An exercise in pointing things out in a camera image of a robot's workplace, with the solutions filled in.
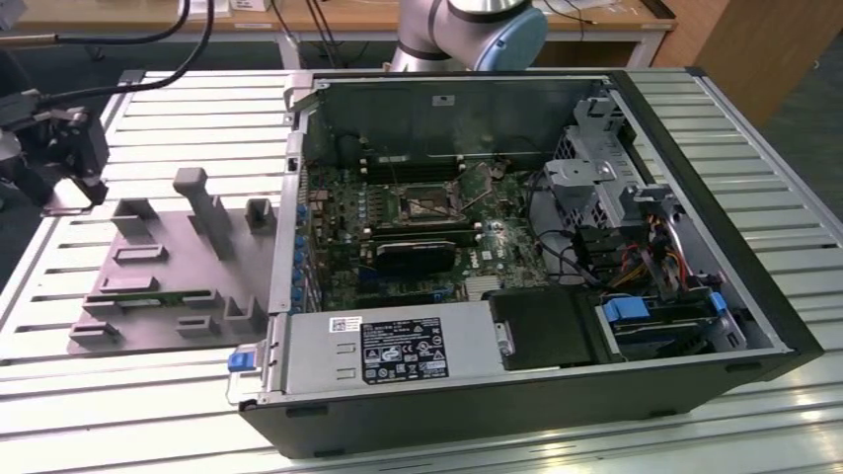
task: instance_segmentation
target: blue release tab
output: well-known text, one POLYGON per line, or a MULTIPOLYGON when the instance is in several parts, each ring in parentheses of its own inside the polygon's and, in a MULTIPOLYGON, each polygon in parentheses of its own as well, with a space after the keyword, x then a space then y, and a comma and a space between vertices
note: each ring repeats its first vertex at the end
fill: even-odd
POLYGON ((234 353, 229 356, 229 371, 249 372, 255 370, 255 353, 234 353))
POLYGON ((709 299, 711 300, 711 304, 714 304, 714 311, 717 311, 717 314, 725 313, 729 307, 726 306, 723 295, 719 292, 713 291, 709 295, 709 299))
POLYGON ((645 298, 627 296, 615 298, 603 305, 603 313, 610 323, 625 319, 650 318, 650 310, 645 298))

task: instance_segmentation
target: black cable hose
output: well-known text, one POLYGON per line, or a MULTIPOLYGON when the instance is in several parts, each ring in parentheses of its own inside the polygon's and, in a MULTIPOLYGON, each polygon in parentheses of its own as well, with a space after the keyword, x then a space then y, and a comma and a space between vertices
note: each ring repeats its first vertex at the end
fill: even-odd
MULTIPOLYGON (((275 0, 270 0, 270 5, 273 7, 273 11, 275 12, 275 17, 278 18, 278 22, 281 23, 281 28, 287 36, 287 38, 294 42, 297 46, 297 51, 299 49, 299 40, 293 35, 293 30, 290 29, 290 25, 285 21, 285 17, 281 15, 281 11, 278 10, 278 5, 275 5, 275 0)), ((307 63, 305 62, 305 57, 302 57, 302 52, 298 53, 299 61, 302 62, 302 68, 307 69, 307 63)))
POLYGON ((206 47, 209 46, 209 41, 211 40, 211 33, 214 32, 214 5, 215 5, 214 0, 209 0, 206 28, 202 32, 202 39, 199 40, 199 44, 197 45, 197 47, 194 47, 194 50, 190 53, 190 56, 187 56, 187 59, 185 60, 185 62, 182 63, 182 65, 179 66, 179 68, 175 70, 175 72, 173 73, 170 77, 166 77, 165 79, 157 82, 151 82, 150 84, 131 84, 126 86, 95 87, 92 89, 83 89, 79 91, 63 92, 60 94, 54 94, 54 95, 46 95, 39 102, 40 107, 43 108, 55 107, 59 104, 78 101, 80 99, 90 99, 92 97, 111 96, 114 94, 127 94, 131 92, 151 91, 154 89, 161 89, 162 87, 167 87, 170 84, 178 81, 190 70, 190 67, 194 65, 194 62, 197 62, 197 59, 199 59, 199 56, 202 55, 203 51, 206 50, 206 47))
POLYGON ((56 35, 55 42, 56 44, 84 44, 98 46, 128 46, 134 44, 150 44, 151 42, 157 42, 170 38, 175 34, 175 32, 178 32, 185 26, 189 15, 190 0, 185 0, 185 6, 182 8, 182 15, 179 16, 179 19, 167 30, 157 33, 155 35, 148 35, 147 37, 140 38, 63 37, 62 35, 56 35))
POLYGON ((334 69, 338 68, 338 61, 337 61, 337 57, 334 56, 334 52, 331 50, 331 45, 329 44, 329 40, 326 39, 326 32, 322 29, 322 24, 319 23, 319 19, 317 18, 317 12, 314 10, 314 4, 311 3, 311 0, 305 0, 305 3, 307 4, 307 9, 311 12, 311 18, 314 19, 314 25, 317 25, 317 30, 319 31, 319 38, 322 39, 322 42, 326 46, 326 52, 329 53, 329 62, 331 63, 331 67, 334 69))

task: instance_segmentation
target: barcode sticker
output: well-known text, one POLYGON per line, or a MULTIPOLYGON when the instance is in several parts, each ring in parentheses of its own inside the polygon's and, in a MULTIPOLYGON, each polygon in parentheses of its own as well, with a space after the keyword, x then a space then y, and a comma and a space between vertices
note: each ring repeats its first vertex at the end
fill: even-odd
POLYGON ((333 333, 351 333, 361 330, 361 325, 365 322, 365 318, 361 316, 351 316, 346 318, 331 318, 329 331, 333 333))

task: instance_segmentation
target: power supply label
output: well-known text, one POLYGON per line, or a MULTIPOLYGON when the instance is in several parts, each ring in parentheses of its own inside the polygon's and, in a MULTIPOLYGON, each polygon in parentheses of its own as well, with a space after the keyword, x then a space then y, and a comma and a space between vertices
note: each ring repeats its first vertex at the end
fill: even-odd
POLYGON ((449 376, 439 318, 365 323, 361 329, 365 382, 369 385, 449 376))

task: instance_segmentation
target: slotted metal table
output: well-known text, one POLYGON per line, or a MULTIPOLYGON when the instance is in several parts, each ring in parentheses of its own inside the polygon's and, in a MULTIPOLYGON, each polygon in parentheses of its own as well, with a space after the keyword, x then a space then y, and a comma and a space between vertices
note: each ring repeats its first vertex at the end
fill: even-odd
MULTIPOLYGON (((153 81, 163 72, 128 73, 153 81)), ((0 297, 0 470, 147 472, 826 472, 843 462, 843 233, 709 79, 630 71, 827 354, 690 414, 426 446, 283 458, 229 404, 230 349, 71 358, 67 332, 116 229, 118 198, 189 209, 171 187, 203 166, 230 207, 278 202, 285 71, 190 73, 115 97, 103 119, 111 194, 47 218, 0 297)), ((659 180, 661 171, 641 150, 659 180)))

